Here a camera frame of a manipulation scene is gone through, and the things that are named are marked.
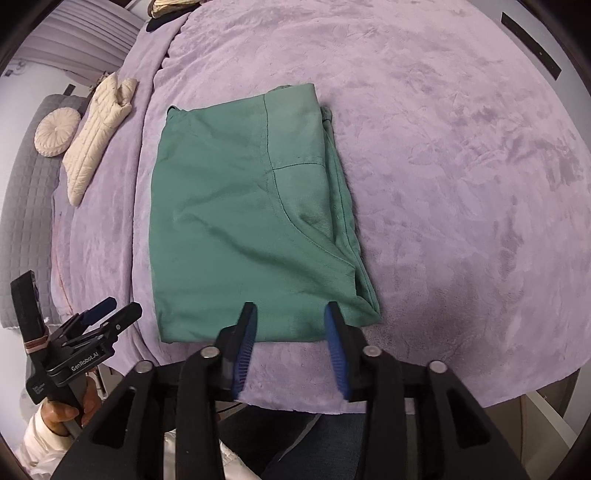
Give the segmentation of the person's left hand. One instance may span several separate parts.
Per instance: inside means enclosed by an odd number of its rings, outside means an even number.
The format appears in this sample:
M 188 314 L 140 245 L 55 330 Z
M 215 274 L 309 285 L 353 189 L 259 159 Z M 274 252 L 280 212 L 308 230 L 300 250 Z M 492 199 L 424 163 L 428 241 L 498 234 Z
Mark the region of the person's left hand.
M 80 425 L 82 427 L 86 426 L 102 406 L 102 400 L 98 395 L 96 382 L 89 375 L 86 376 L 86 388 L 81 405 L 83 408 L 82 414 L 71 405 L 58 401 L 45 400 L 40 408 L 41 418 L 45 426 L 58 436 L 68 435 L 69 430 L 66 428 L 65 423 L 74 421 L 79 416 L 81 416 Z

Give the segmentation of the white sleeve forearm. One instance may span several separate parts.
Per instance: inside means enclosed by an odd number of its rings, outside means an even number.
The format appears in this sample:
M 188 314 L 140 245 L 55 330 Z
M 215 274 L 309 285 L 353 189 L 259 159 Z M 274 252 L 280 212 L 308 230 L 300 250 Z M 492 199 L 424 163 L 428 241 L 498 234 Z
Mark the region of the white sleeve forearm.
M 58 436 L 45 426 L 41 406 L 31 417 L 16 458 L 31 479 L 50 479 L 73 444 L 73 437 Z

